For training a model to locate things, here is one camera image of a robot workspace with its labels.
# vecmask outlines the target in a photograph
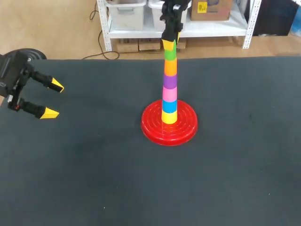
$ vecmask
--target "red round base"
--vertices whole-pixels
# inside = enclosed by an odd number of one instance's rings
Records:
[[[187,103],[178,100],[178,120],[174,124],[165,124],[161,114],[162,100],[150,104],[142,114],[142,131],[152,142],[165,146],[181,145],[196,134],[198,118]]]

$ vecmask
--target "electrical cord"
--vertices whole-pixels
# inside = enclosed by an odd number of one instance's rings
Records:
[[[96,6],[97,6],[97,2],[95,3],[94,10],[90,13],[90,20],[91,20],[91,21],[93,21],[96,12],[99,13],[99,11],[96,10]],[[117,59],[120,57],[120,53],[117,52],[117,51],[107,51],[107,52],[104,52],[104,51],[103,51],[103,48],[102,48],[102,46],[101,46],[101,44],[100,44],[100,36],[102,35],[102,32],[103,32],[103,31],[101,30],[101,31],[99,32],[99,35],[98,35],[98,45],[99,45],[99,47],[100,47],[101,53],[95,54],[95,55],[86,56],[86,57],[82,58],[82,60],[87,59],[87,58],[90,58],[90,57],[101,56],[101,55],[103,55],[103,57],[106,58],[107,60],[117,60]],[[105,54],[107,54],[107,53],[116,53],[116,54],[117,54],[117,57],[115,57],[115,58],[108,58],[108,57],[105,55]]]

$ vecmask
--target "plastic storage bin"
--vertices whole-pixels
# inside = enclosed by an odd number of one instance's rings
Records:
[[[149,7],[152,10],[152,18],[154,21],[154,27],[157,31],[164,31],[165,29],[165,22],[160,20],[160,16],[162,15],[162,6],[163,1],[159,0],[149,0]],[[186,23],[186,16],[188,8],[182,12],[181,23],[183,23],[183,27],[185,27]]]
[[[105,2],[116,30],[142,30],[145,4],[146,0],[119,0],[118,4]]]
[[[301,36],[301,7],[299,7],[291,28],[291,33]]]

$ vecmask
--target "yellow label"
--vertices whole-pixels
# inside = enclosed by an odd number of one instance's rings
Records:
[[[198,13],[206,13],[207,12],[207,5],[206,1],[201,1],[198,3]]]

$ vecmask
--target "white plastic box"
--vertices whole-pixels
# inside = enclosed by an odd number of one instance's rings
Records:
[[[143,7],[146,0],[119,0],[106,1],[109,8],[112,22],[117,30],[137,30],[143,29]]]
[[[149,0],[149,7],[152,10],[152,18],[154,21],[155,30],[161,32],[164,31],[165,29],[165,22],[160,20],[160,17],[162,16],[163,3],[164,2],[160,0]],[[187,9],[182,12],[181,23],[183,23],[183,27],[185,27],[187,10],[190,7],[191,7],[191,1],[189,2]]]

